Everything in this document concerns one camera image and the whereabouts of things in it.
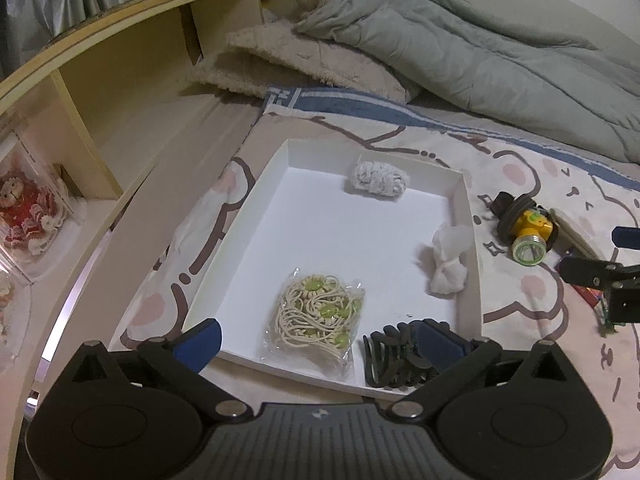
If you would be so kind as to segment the colourful playing card box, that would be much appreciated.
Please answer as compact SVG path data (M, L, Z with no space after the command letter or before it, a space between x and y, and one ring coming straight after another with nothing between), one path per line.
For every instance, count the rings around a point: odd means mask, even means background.
M602 308L604 306L604 292L579 285L573 285L573 288L591 309Z

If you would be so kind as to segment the silver foil pouch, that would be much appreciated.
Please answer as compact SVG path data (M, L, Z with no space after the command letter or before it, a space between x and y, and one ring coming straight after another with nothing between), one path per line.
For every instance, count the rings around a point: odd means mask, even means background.
M550 209L552 220L558 225L560 237L567 240L585 258L591 260L604 260L605 255L602 250L594 244L593 236L582 228L577 222L572 220L563 211L556 208Z

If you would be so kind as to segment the brown plastic hair claw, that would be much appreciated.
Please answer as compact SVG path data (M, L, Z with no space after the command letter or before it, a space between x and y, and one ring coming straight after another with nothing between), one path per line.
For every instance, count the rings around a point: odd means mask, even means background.
M362 337L364 380L372 388L420 387L438 375L431 361L418 350L418 329L437 327L449 330L447 322L432 318L411 323L385 325Z

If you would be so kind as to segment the yellow headlamp with black strap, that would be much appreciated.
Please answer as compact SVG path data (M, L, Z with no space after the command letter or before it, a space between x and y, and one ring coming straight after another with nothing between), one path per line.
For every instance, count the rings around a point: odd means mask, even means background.
M498 218L498 240L510 246L512 258L521 266L541 263L558 239L560 230L550 212L528 194L514 197L500 192L489 209Z

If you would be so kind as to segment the white cotton wad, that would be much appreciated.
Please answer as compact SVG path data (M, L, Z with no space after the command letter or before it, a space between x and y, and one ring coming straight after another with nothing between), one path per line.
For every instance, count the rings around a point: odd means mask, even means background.
M427 275L426 290L433 296L451 296L465 288L469 270L462 256L471 248L472 229L443 223L424 247L420 263Z

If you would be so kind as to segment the white grey yarn ball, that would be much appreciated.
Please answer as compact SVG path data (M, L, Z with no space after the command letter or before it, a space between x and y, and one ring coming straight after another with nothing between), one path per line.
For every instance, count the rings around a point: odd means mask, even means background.
M408 174L388 162L358 159L348 177L350 185L358 192L396 200L406 192Z

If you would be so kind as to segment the green plastic clothespin with cord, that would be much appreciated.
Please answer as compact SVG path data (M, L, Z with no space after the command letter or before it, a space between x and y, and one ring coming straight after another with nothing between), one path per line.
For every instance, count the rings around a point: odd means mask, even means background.
M617 333L616 325L610 320L610 317L608 316L608 308L603 302L598 303L596 307L596 315L599 334L602 337L607 337Z

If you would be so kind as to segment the cartoon bear print sheet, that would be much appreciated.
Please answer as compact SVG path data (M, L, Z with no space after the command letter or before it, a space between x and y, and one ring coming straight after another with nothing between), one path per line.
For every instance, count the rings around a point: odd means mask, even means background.
M639 329L607 328L594 289L565 284L556 272L564 252L634 264L639 256L616 247L611 233L638 226L639 169L579 153L520 130L422 100L396 105L352 90L270 88L240 151L258 176L283 138L329 134L366 148L398 148L463 174L480 251L483 327L489 336L523 347L544 337L568 351L613 427L613 451L603 474L639 474ZM500 193L528 196L525 219L554 224L559 233L543 262L522 266L496 235L490 207Z

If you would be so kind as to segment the white shallow cardboard tray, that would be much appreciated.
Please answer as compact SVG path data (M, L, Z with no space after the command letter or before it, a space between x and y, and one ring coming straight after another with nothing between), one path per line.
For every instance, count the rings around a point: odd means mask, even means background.
M196 293L186 326L206 318L222 329L221 359L254 370L352 394L392 400L369 387L363 350L340 373L297 356L272 356L265 336L270 315L293 274L332 274L364 289L357 333L432 318L463 338L482 331L480 271L468 250L464 289L452 297L430 292L432 238L440 226L469 226L471 207L460 172L397 154L387 162L409 177L397 200L359 194L348 176L371 153L330 140L287 140L272 156L235 216Z

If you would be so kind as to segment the doll in clear box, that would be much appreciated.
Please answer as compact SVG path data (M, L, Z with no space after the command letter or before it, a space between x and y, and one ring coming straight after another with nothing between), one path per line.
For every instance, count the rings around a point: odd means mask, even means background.
M1 118L1 257L33 283L72 248L87 201L27 133L24 122Z

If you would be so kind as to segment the grey quilted duvet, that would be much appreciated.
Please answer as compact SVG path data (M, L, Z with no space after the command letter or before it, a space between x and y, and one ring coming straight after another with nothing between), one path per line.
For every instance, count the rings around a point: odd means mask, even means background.
M464 0L328 0L296 29L370 55L474 114L638 162L639 67L582 37Z

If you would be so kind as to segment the wooden headboard shelf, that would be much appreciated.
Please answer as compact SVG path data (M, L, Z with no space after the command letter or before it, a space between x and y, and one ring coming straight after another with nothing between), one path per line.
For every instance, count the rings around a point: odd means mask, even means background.
M257 115L190 84L229 32L295 0L140 0L58 40L6 78L1 107L68 173L87 215L32 285L20 354L1 377L1 474L11 478L23 413L81 341L109 341L176 227L240 148Z

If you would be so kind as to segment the beige fleece blanket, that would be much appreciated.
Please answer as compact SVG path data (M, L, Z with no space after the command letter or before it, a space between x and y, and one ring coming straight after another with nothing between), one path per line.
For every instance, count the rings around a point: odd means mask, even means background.
M420 86L375 58L296 34L288 21L230 32L222 51L196 63L190 79L256 98L263 98L271 87L345 88L400 104L421 93Z

